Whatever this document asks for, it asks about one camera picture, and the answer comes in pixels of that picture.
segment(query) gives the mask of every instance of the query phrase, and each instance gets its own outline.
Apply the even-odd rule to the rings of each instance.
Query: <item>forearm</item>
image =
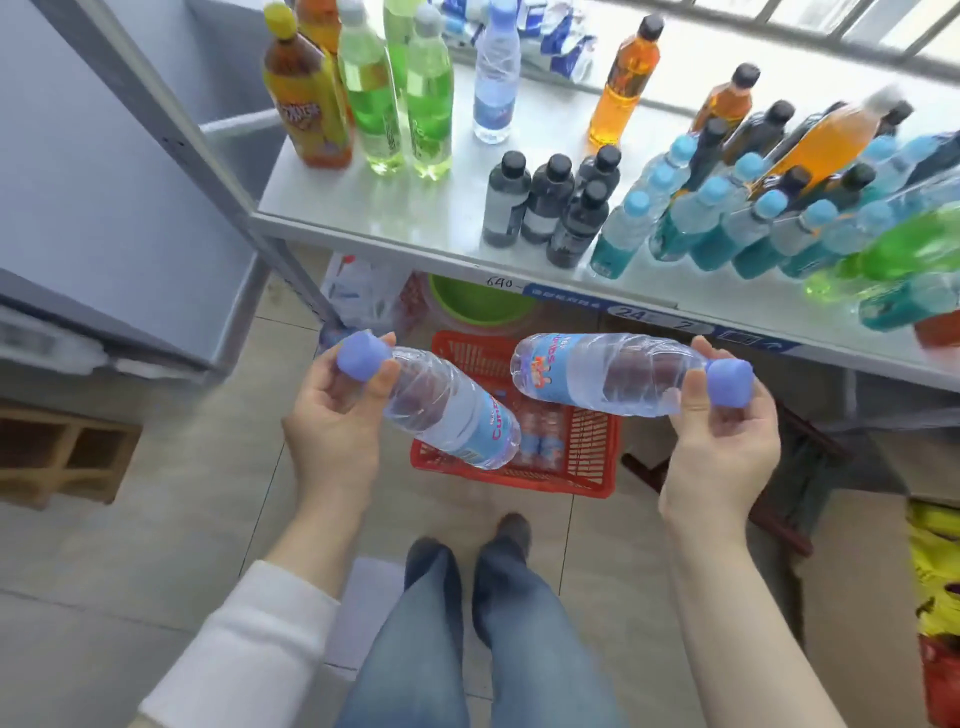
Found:
[[[710,728],[843,728],[746,537],[667,524],[687,657]]]

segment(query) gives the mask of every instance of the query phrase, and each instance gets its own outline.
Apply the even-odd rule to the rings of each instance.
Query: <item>red container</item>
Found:
[[[438,331],[430,349],[453,362],[467,376],[516,411],[524,399],[510,377],[516,339]],[[620,418],[603,412],[564,406],[564,466],[557,472],[507,465],[483,471],[420,440],[410,448],[410,464],[422,471],[450,473],[468,480],[509,485],[547,493],[609,497],[616,485]]]

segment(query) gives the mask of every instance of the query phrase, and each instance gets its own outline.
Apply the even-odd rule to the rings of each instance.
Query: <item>wooden crate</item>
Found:
[[[113,503],[142,429],[0,402],[0,499],[36,509],[53,493]]]

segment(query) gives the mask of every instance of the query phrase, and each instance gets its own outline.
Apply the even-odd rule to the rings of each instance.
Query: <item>clear water bottle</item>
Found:
[[[520,84],[520,35],[516,0],[492,0],[490,24],[477,41],[473,82],[473,133],[487,144],[510,136]]]
[[[643,334],[539,333],[517,344],[510,361],[514,386],[527,397],[638,417],[679,412],[679,389],[691,369],[707,370],[715,405],[745,407],[753,397],[749,362],[706,359]]]
[[[367,381],[389,358],[400,364],[400,377],[384,417],[438,450],[482,470],[509,463],[520,446],[520,426],[513,413],[453,364],[419,349],[392,349],[368,331],[344,340],[337,367],[357,381]]]

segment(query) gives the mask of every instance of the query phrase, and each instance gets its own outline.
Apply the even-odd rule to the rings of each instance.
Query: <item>white sleeve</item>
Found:
[[[254,562],[140,704],[165,728],[287,728],[324,656],[340,602]]]

